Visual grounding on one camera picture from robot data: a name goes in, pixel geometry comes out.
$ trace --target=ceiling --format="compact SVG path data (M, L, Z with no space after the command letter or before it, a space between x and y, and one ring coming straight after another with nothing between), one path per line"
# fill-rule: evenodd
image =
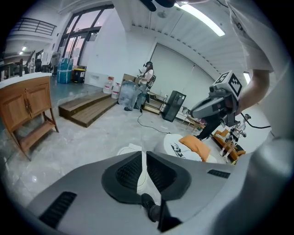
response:
M241 83L247 84L243 76L246 71L243 50L231 26L227 8L214 0L192 5L226 33L219 37L202 21L176 7L163 8L153 1L158 9L150 12L139 0L125 1L129 4L133 29L141 28L145 33L150 30L168 36L201 56L218 74L233 70ZM160 18L159 12L164 12L166 18Z
M7 41L5 48L5 57L19 56L19 52L22 51L22 48L27 47L23 55L30 54L32 51L43 50L48 43L41 41L29 41L29 40L13 40Z

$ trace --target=white shirt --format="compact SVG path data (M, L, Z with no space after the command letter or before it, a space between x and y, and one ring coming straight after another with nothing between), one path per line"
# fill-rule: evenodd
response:
M149 80L152 78L152 76L154 75L154 71L153 69L150 69L146 74L145 77L140 79L140 83L142 84L147 84L147 82L149 82Z
M29 66L30 69L35 68L35 62L31 61L31 62L28 64L28 66Z
M244 49L247 69L274 71L276 81L279 81L260 104L271 130L275 137L292 137L294 109L290 107L294 100L294 82L291 57L279 34L254 1L226 2L232 12L233 28Z

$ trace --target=blue barrel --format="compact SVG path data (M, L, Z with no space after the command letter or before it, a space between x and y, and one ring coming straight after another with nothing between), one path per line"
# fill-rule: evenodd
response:
M70 83L72 77L73 59L62 58L57 67L57 82Z

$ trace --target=railing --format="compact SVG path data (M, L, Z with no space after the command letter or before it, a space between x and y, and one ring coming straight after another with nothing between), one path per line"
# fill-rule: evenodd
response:
M11 31L30 31L52 36L55 27L56 25L41 20L20 18L20 20L15 24Z

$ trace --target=plastic bag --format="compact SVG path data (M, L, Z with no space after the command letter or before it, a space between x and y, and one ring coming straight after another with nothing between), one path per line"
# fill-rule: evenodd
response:
M138 84L132 81L123 81L120 89L119 104L128 105L138 87Z
M70 83L73 68L73 59L62 58L57 67L57 82Z

